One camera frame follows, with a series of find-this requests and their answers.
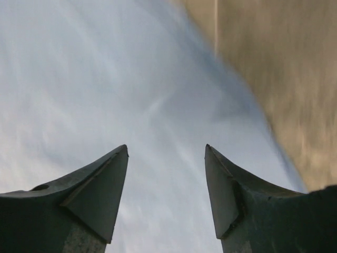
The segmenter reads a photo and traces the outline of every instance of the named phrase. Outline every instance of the bolt hole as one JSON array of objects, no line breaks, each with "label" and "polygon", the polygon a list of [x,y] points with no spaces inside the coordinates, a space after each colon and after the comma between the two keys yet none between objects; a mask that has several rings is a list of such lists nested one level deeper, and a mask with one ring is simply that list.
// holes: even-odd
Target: bolt hole
[{"label": "bolt hole", "polygon": [[41,191],[41,190],[45,190],[45,189],[48,189],[48,188],[49,188],[48,185],[40,184],[39,186],[34,187],[31,191]]}]

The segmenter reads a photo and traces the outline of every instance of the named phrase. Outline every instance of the tan wall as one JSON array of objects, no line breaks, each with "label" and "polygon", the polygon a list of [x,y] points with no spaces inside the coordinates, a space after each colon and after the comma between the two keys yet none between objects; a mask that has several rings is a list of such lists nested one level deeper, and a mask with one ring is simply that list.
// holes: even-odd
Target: tan wall
[{"label": "tan wall", "polygon": [[337,183],[337,2],[179,2],[247,80],[308,188]]}]

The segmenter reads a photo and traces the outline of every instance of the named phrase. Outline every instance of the claw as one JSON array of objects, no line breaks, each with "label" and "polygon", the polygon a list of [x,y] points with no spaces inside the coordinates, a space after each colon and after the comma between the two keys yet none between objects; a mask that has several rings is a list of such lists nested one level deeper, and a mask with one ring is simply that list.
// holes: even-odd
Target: claw
[{"label": "claw", "polygon": [[337,186],[309,194],[284,189],[209,145],[205,167],[224,252],[337,252]]},{"label": "claw", "polygon": [[0,252],[104,252],[122,195],[127,147],[31,191],[0,194]]}]

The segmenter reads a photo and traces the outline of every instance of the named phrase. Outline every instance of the dark green metal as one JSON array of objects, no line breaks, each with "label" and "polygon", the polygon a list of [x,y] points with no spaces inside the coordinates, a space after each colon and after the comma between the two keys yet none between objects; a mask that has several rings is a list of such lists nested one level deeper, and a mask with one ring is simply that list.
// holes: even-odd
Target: dark green metal
[{"label": "dark green metal", "polygon": [[337,252],[337,186],[309,194],[284,189],[209,145],[205,167],[215,233],[225,253]]},{"label": "dark green metal", "polygon": [[123,145],[31,191],[0,194],[0,252],[104,252],[112,240],[127,162]]}]

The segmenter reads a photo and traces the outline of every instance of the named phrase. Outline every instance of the blurred background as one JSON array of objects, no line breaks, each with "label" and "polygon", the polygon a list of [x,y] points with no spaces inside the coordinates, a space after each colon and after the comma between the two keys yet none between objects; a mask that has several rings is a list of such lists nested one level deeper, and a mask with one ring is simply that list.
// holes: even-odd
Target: blurred background
[{"label": "blurred background", "polygon": [[337,2],[174,2],[245,78],[308,189],[337,183]]}]

